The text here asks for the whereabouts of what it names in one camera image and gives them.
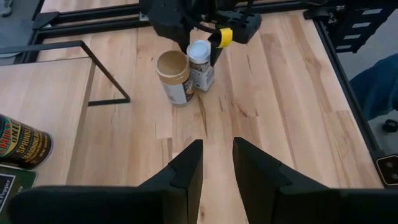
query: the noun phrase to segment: white jar lid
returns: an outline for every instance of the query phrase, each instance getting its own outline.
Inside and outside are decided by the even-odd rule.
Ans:
[[[197,64],[208,62],[210,60],[210,52],[210,44],[204,40],[195,41],[187,49],[189,60]]]

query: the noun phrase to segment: wooden tabletop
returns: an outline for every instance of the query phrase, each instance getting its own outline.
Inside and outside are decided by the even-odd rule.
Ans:
[[[242,136],[327,186],[382,187],[313,22],[302,11],[262,18],[250,43],[223,51],[209,92],[183,108],[168,102],[154,68],[159,54],[178,45],[151,27],[46,40],[84,40],[132,98],[88,108],[67,184],[139,185],[203,139],[199,222],[246,223],[232,161],[233,137]],[[192,40],[207,36],[192,32]],[[56,50],[40,60],[82,55]],[[95,75],[91,100],[117,97]]]
[[[36,185],[65,184],[93,83],[90,58],[0,67],[0,113],[46,131],[53,151]]]

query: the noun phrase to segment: black robotic arm mount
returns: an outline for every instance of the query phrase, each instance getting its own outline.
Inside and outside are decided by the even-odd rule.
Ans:
[[[253,0],[248,2],[246,11],[235,11],[239,1],[234,0],[140,0],[141,12],[148,16],[156,33],[177,42],[186,53],[190,43],[190,31],[196,27],[212,33],[211,65],[220,56],[223,47],[221,29],[232,31],[232,41],[246,44],[261,25],[261,16],[251,13]],[[201,22],[215,24],[215,29]]]

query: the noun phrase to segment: wood grain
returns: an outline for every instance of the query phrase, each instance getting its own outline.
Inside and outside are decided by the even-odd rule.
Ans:
[[[0,113],[54,140],[36,185],[66,184],[81,139],[95,65],[90,58],[0,67]]]
[[[138,3],[139,0],[45,0],[41,12],[68,12]]]
[[[192,39],[208,34],[194,31]],[[330,187],[380,188],[366,145],[312,21],[302,11],[266,14],[250,43],[233,43],[215,66],[215,83],[186,107],[173,107],[154,59],[178,49],[153,28],[83,39],[132,97],[129,105],[88,109],[84,148],[68,184],[138,185],[194,139],[204,140],[200,223],[246,223],[232,142],[250,140],[288,166]],[[44,52],[41,60],[81,57]],[[97,75],[91,98],[117,91]]]

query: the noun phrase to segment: can label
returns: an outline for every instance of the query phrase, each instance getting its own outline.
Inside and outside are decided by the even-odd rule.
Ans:
[[[0,162],[24,169],[41,164],[52,149],[49,134],[0,115]]]
[[[184,105],[193,97],[193,82],[191,78],[178,85],[163,83],[163,88],[169,100],[176,105]]]

